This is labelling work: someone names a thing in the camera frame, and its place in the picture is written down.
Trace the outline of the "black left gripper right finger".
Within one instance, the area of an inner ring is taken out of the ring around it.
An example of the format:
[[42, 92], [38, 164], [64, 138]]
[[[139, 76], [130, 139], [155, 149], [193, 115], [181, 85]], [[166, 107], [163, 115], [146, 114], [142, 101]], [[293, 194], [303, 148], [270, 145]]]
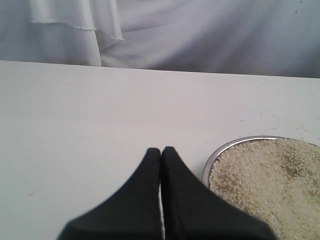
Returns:
[[172, 146], [161, 155], [161, 201], [167, 240], [274, 240], [269, 225], [204, 186]]

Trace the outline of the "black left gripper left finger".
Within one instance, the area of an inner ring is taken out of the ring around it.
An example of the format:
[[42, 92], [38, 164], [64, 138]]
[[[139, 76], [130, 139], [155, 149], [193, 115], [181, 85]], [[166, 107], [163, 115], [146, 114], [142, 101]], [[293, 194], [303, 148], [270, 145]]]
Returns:
[[148, 148], [142, 161], [106, 201], [69, 221], [60, 240], [160, 240], [161, 152]]

